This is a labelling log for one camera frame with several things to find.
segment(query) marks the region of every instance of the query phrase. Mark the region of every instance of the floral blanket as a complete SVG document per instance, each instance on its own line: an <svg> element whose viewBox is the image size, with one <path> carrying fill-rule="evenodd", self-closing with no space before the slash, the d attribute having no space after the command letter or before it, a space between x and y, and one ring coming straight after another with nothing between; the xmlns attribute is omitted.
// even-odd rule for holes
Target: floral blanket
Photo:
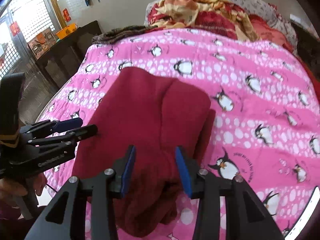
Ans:
<svg viewBox="0 0 320 240"><path fill-rule="evenodd" d="M226 179L240 173L279 228L292 227L320 182L319 103L295 57L269 41L241 42L186 28L92 45L39 120L81 117L86 125L120 71L131 66L203 89L216 119L202 167ZM59 190L73 163L47 171L48 183ZM220 207L224 239L223 198ZM177 218L145 239L191 239L197 208L198 200L181 193ZM90 205L85 225L90 239ZM120 240L134 239L121 229L118 234Z"/></svg>

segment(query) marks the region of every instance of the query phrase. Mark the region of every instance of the penguin print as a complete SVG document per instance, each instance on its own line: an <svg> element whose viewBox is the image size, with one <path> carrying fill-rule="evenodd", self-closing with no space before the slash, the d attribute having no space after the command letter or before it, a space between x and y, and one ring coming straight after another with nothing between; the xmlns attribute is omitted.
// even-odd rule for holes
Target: penguin print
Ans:
<svg viewBox="0 0 320 240"><path fill-rule="evenodd" d="M269 211L271 216L276 215L278 204L279 204L279 193L273 194L273 191L271 191L267 197L262 202L263 205L266 207L266 209Z"/></svg>
<svg viewBox="0 0 320 240"><path fill-rule="evenodd" d="M262 50L259 51L259 54L263 57L268 57L268 54L263 52Z"/></svg>
<svg viewBox="0 0 320 240"><path fill-rule="evenodd" d="M290 221L288 220L288 225L285 229L282 230L282 235L285 237L290 231Z"/></svg>
<svg viewBox="0 0 320 240"><path fill-rule="evenodd" d="M132 66L132 61L125 61L119 65L118 69L122 70L125 67L131 67L131 66Z"/></svg>
<svg viewBox="0 0 320 240"><path fill-rule="evenodd" d="M55 167L53 168L53 172L58 172L58 171L59 171L59 168L60 168L60 165L55 166Z"/></svg>
<svg viewBox="0 0 320 240"><path fill-rule="evenodd" d="M307 96L304 93L302 93L301 91L298 92L298 98L304 106L309 105Z"/></svg>
<svg viewBox="0 0 320 240"><path fill-rule="evenodd" d="M89 72L91 72L91 70L93 69L93 67L94 67L94 65L93 64L89 64L89 65L87 65L86 67L85 67L85 72L86 73L89 73Z"/></svg>
<svg viewBox="0 0 320 240"><path fill-rule="evenodd" d="M187 29L188 32L192 33L192 34L198 34L199 30L197 29Z"/></svg>
<svg viewBox="0 0 320 240"><path fill-rule="evenodd" d="M195 41L190 41L190 40L181 40L181 43L183 43L184 45L188 45L188 46L195 46L196 45Z"/></svg>
<svg viewBox="0 0 320 240"><path fill-rule="evenodd" d="M315 154L320 154L320 143L318 137L313 135L309 141L309 145Z"/></svg>
<svg viewBox="0 0 320 240"><path fill-rule="evenodd" d="M225 148L223 148L223 150L225 155L222 158L219 158L215 165L208 164L208 166L214 170L217 170L220 177L224 179L233 179L234 176L240 174L240 171L236 164L229 159Z"/></svg>
<svg viewBox="0 0 320 240"><path fill-rule="evenodd" d="M228 97L224 90L222 89L221 92L217 93L215 97L212 99L217 100L219 106L223 109L223 111L231 111L234 107L234 103L230 97Z"/></svg>
<svg viewBox="0 0 320 240"><path fill-rule="evenodd" d="M212 41L215 45L217 46L223 46L223 42L218 40L218 39L215 39L214 41Z"/></svg>
<svg viewBox="0 0 320 240"><path fill-rule="evenodd" d="M174 70L178 71L181 75L192 75L192 61L187 60L179 60L176 64L173 66Z"/></svg>
<svg viewBox="0 0 320 240"><path fill-rule="evenodd" d="M132 38L130 39L131 42L139 42L142 41L142 38Z"/></svg>
<svg viewBox="0 0 320 240"><path fill-rule="evenodd" d="M290 65L290 64L288 64L288 63L286 63L285 61L284 62L282 62L282 65L284 65L284 67L286 67L287 69L289 69L290 71L292 71L293 70L293 66L292 65Z"/></svg>
<svg viewBox="0 0 320 240"><path fill-rule="evenodd" d="M295 167L293 168L293 171L297 174L297 181L299 182L304 182L307 178L307 172L301 168L299 164L296 164Z"/></svg>
<svg viewBox="0 0 320 240"><path fill-rule="evenodd" d="M277 44L273 43L273 42L269 42L269 45L274 47L275 49L279 48L279 46Z"/></svg>
<svg viewBox="0 0 320 240"><path fill-rule="evenodd" d="M52 111L53 111L53 109L54 109L54 104L55 104L55 102L52 104L52 106L50 106L49 112L52 112Z"/></svg>
<svg viewBox="0 0 320 240"><path fill-rule="evenodd" d="M70 115L71 119L79 118L80 117L80 108L78 111L74 112L72 115Z"/></svg>
<svg viewBox="0 0 320 240"><path fill-rule="evenodd" d="M258 78L253 77L252 75L248 75L245 78L245 82L253 92L256 92L256 93L261 92L260 80Z"/></svg>
<svg viewBox="0 0 320 240"><path fill-rule="evenodd" d="M171 240L179 240L178 238L175 238L173 236L173 233L171 233L170 235L167 235L168 238L170 238Z"/></svg>
<svg viewBox="0 0 320 240"><path fill-rule="evenodd" d="M158 44L151 48L151 50L148 50L148 52L151 52L151 54L154 57L159 57L162 53L162 49L158 46Z"/></svg>
<svg viewBox="0 0 320 240"><path fill-rule="evenodd" d="M271 76L274 76L277 80L279 80L281 82L283 81L283 77L279 73L271 70L270 74L271 74Z"/></svg>
<svg viewBox="0 0 320 240"><path fill-rule="evenodd" d="M101 84L101 81L100 81L100 75L97 79L95 79L94 81L90 81L90 83L92 84L92 87L93 88L98 88Z"/></svg>
<svg viewBox="0 0 320 240"><path fill-rule="evenodd" d="M220 55L218 52L217 53L212 53L211 56L216 57L218 60L221 60L221 61L226 61L227 60L225 56Z"/></svg>
<svg viewBox="0 0 320 240"><path fill-rule="evenodd" d="M286 111L284 114L287 116L288 122L292 126L296 126L298 122Z"/></svg>
<svg viewBox="0 0 320 240"><path fill-rule="evenodd" d="M77 93L77 90L71 90L69 93L68 93L68 100L69 101L72 101L74 98L75 98L75 95Z"/></svg>
<svg viewBox="0 0 320 240"><path fill-rule="evenodd" d="M112 58L114 54L115 54L115 51L113 50L113 47L111 47L111 50L108 51L107 56L108 58Z"/></svg>
<svg viewBox="0 0 320 240"><path fill-rule="evenodd" d="M255 129L254 134L258 139L262 139L266 145L273 144L271 132L268 127L259 124Z"/></svg>

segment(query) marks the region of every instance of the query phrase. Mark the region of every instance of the red decoration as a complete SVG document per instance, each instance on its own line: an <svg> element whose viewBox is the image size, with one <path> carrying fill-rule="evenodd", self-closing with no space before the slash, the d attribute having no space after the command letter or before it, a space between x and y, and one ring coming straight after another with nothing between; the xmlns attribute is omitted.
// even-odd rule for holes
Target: red decoration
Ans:
<svg viewBox="0 0 320 240"><path fill-rule="evenodd" d="M16 36L20 32L20 28L18 26L17 22L14 22L13 24L10 25L10 30L12 32L13 36Z"/></svg>
<svg viewBox="0 0 320 240"><path fill-rule="evenodd" d="M68 10L66 8L63 10L63 17L64 17L64 20L66 22L70 22L71 21L71 17L70 17L69 12L68 12Z"/></svg>

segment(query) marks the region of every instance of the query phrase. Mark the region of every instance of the red cloth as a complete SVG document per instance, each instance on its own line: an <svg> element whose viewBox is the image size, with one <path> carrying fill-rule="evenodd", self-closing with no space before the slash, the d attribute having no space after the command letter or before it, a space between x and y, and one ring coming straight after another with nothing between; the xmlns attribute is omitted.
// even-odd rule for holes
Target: red cloth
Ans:
<svg viewBox="0 0 320 240"><path fill-rule="evenodd" d="M218 35L237 40L236 26L227 18L216 12L202 11L198 13L195 28L203 29Z"/></svg>
<svg viewBox="0 0 320 240"><path fill-rule="evenodd" d="M135 145L129 192L114 200L116 223L132 236L148 235L177 215L175 147L201 162L214 119L210 104L205 92L176 78L124 68L89 122L98 134L80 142L72 175L96 176Z"/></svg>
<svg viewBox="0 0 320 240"><path fill-rule="evenodd" d="M253 28L256 30L256 33L259 34L263 40L272 41L273 43L284 47L291 53L293 52L294 47L290 44L283 33L276 29L270 28L265 20L258 15L250 14L249 19Z"/></svg>

